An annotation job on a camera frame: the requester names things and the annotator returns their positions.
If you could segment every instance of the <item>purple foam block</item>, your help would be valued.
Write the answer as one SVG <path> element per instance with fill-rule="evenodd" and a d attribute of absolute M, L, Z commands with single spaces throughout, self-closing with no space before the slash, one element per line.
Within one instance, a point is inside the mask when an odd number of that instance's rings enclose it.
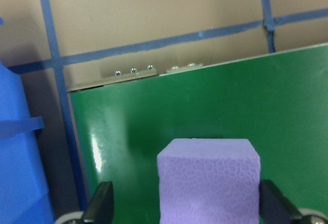
<path fill-rule="evenodd" d="M 260 158 L 247 139 L 174 139 L 157 166 L 160 224 L 258 224 Z"/>

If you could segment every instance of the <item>blue plastic object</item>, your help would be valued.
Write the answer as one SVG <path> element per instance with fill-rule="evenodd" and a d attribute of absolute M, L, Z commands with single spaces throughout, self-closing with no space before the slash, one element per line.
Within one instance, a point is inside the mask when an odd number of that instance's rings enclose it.
<path fill-rule="evenodd" d="M 54 213 L 20 77 L 0 63 L 0 223 L 53 224 Z"/>

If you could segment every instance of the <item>blue tape grid line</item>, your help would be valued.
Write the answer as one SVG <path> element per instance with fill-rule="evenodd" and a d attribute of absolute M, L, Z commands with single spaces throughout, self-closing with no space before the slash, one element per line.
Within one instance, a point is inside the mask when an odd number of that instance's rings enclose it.
<path fill-rule="evenodd" d="M 272 17 L 270 0 L 261 0 L 262 1 L 262 9 L 264 13 L 264 21 L 263 25 L 267 32 L 267 40 L 268 40 L 268 48 L 269 52 L 276 52 L 275 43 L 274 43 L 274 33 L 275 33 L 275 22 Z"/>
<path fill-rule="evenodd" d="M 98 60 L 102 59 L 104 57 L 109 56 L 115 56 L 115 55 L 122 55 L 127 53 L 134 53 L 134 52 L 140 52 L 140 51 L 149 51 L 149 50 L 155 50 L 171 45 L 181 44 L 181 43 L 188 43 L 188 42 L 195 42 L 198 40 L 203 39 L 209 39 L 209 38 L 215 38 L 215 37 L 221 37 L 226 35 L 231 35 L 234 33 L 247 31 L 252 28 L 257 28 L 262 25 L 262 21 L 257 21 L 253 23 L 246 23 L 231 27 L 224 27 L 224 28 L 218 28 L 213 30 L 207 30 L 207 31 L 200 31 L 197 33 L 190 33 L 175 37 L 169 37 L 169 38 L 163 38 L 163 39 L 157 39 L 149 42 L 139 43 L 139 44 L 133 44 L 133 45 L 127 45 L 127 46 L 121 46 L 116 48 L 110 48 L 106 50 L 100 50 L 100 51 L 94 51 L 94 52 L 88 52 L 88 53 L 82 53 L 78 55 L 72 55 L 72 56 L 65 56 L 62 58 L 64 65 L 69 64 L 77 64 L 77 63 L 83 63 L 88 62 L 91 60 Z"/>
<path fill-rule="evenodd" d="M 274 21 L 274 26 L 278 27 L 285 24 L 298 23 L 298 22 L 320 19 L 325 17 L 328 17 L 328 9 L 313 10 L 313 11 L 296 13 L 291 15 L 278 16 L 278 17 L 274 17 L 273 21 Z M 197 33 L 190 33 L 190 34 L 185 34 L 175 37 L 158 39 L 158 40 L 143 42 L 139 44 L 109 48 L 109 49 L 87 52 L 87 53 L 71 55 L 71 56 L 64 56 L 61 57 L 61 64 L 62 65 L 78 64 L 78 63 L 98 60 L 115 55 L 155 50 L 162 47 L 180 44 L 180 43 L 188 43 L 188 42 L 194 42 L 203 39 L 232 35 L 242 31 L 247 31 L 249 29 L 254 29 L 258 26 L 263 26 L 263 25 L 264 25 L 264 21 L 257 21 L 257 22 L 236 25 L 236 26 L 217 28 L 217 29 L 201 31 Z M 39 62 L 12 66 L 9 67 L 9 69 L 14 73 L 24 74 L 24 73 L 34 72 L 38 70 L 45 70 L 52 67 L 53 67 L 52 61 L 51 59 L 49 59 Z"/>
<path fill-rule="evenodd" d="M 276 26 L 282 26 L 288 23 L 298 23 L 324 17 L 328 17 L 328 8 L 275 17 L 274 22 Z"/>
<path fill-rule="evenodd" d="M 61 106 L 61 114 L 63 116 L 63 120 L 65 124 L 65 132 L 66 132 L 66 138 L 67 138 L 67 143 L 70 153 L 70 159 L 72 164 L 78 202 L 80 208 L 82 210 L 85 210 L 88 205 L 88 202 L 87 202 L 86 191 L 84 187 L 82 167 L 80 166 L 79 157 L 78 157 L 78 148 L 74 135 L 69 101 L 66 94 L 66 84 L 64 79 L 63 65 L 61 63 L 61 57 L 59 54 L 59 48 L 57 43 L 55 27 L 53 23 L 50 1 L 41 0 L 41 6 L 42 6 L 43 16 L 45 20 L 47 37 L 48 37 L 49 48 L 51 53 L 50 63 L 54 68 L 57 91 L 58 91 L 59 101 Z"/>

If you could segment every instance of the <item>textured foam surface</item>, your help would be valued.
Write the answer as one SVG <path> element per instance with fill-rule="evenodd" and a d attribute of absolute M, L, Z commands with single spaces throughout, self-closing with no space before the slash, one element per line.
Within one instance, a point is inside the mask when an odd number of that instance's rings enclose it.
<path fill-rule="evenodd" d="M 247 139 L 174 139 L 157 155 L 160 224 L 256 224 L 260 158 Z"/>

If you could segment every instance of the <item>green board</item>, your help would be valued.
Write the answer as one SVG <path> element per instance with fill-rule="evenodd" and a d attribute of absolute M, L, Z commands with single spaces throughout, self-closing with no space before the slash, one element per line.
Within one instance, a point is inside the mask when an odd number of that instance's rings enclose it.
<path fill-rule="evenodd" d="M 174 138 L 247 138 L 297 207 L 328 213 L 328 46 L 71 94 L 91 193 L 115 224 L 159 223 L 156 155 Z"/>

